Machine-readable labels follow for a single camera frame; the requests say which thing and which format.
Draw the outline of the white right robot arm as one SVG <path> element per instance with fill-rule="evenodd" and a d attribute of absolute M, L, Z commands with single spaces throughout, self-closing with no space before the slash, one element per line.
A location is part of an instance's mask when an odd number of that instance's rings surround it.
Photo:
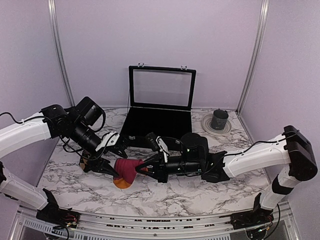
<path fill-rule="evenodd" d="M 310 141 L 292 125 L 285 126 L 283 133 L 271 140 L 260 140 L 234 152 L 210 153 L 207 138 L 193 132 L 181 137 L 179 156 L 170 156 L 163 139 L 154 133 L 149 133 L 146 140 L 155 154 L 135 170 L 159 183 L 167 183 L 170 175 L 200 176 L 209 183 L 219 183 L 253 170 L 283 166 L 272 183 L 254 198 L 251 210 L 230 216 L 234 229 L 273 221 L 277 204 L 296 185 L 311 180 L 318 173 Z"/>

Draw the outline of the maroon striped sock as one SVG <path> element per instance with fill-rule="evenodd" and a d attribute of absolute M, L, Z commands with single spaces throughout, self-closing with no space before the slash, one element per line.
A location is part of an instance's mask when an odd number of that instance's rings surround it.
<path fill-rule="evenodd" d="M 118 158 L 114 164 L 118 176 L 113 177 L 113 184 L 119 189 L 129 188 L 136 178 L 136 167 L 143 162 L 142 159 Z"/>

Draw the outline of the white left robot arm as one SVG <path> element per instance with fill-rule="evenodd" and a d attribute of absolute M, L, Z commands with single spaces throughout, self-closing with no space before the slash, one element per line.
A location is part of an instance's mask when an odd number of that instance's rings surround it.
<path fill-rule="evenodd" d="M 126 158 L 128 142 L 116 131 L 99 137 L 97 131 L 91 128 L 99 118 L 105 121 L 106 113 L 88 96 L 69 108 L 58 104 L 42 108 L 31 117 L 15 120 L 12 125 L 1 129 L 0 156 L 5 157 L 39 141 L 68 139 L 80 147 L 77 150 L 71 149 L 71 152 L 80 155 L 86 170 L 116 177 L 118 173 L 103 158 L 103 154 L 112 152 Z M 0 167 L 0 192 L 35 209 L 36 217 L 40 220 L 63 226 L 75 226 L 78 223 L 80 214 L 60 208 L 51 191 L 27 183 L 3 165 Z"/>

